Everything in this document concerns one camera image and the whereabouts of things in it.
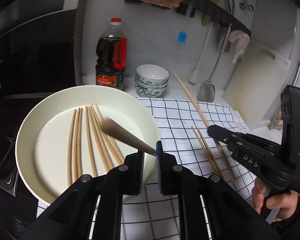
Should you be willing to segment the right hand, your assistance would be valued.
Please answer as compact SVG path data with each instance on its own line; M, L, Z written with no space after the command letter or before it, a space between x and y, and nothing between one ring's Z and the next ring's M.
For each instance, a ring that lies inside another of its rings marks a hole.
M252 191L254 209L257 213L261 213L264 206L264 193L266 192L266 184L259 178L255 179L255 185ZM280 212L274 219L274 222L288 219L292 217L298 205L298 193L290 191L290 193L282 193L267 199L266 207L270 210L280 209Z

